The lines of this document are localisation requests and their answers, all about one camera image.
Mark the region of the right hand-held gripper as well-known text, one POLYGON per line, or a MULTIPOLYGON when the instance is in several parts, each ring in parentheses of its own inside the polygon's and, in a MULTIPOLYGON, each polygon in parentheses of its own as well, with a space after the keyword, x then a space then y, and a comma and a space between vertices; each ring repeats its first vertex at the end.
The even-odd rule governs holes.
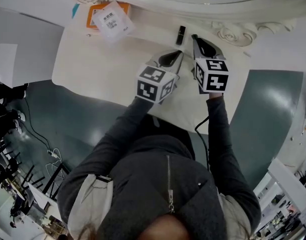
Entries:
POLYGON ((192 34, 194 79, 200 94, 226 91, 229 70, 222 50, 212 42, 192 34))

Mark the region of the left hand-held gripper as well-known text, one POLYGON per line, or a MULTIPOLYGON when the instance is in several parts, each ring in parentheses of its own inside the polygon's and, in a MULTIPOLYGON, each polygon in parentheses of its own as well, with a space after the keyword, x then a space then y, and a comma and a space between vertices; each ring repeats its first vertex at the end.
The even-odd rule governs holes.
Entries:
POLYGON ((158 52, 143 64, 136 75, 136 96, 161 104, 176 87, 184 53, 178 49, 158 52))

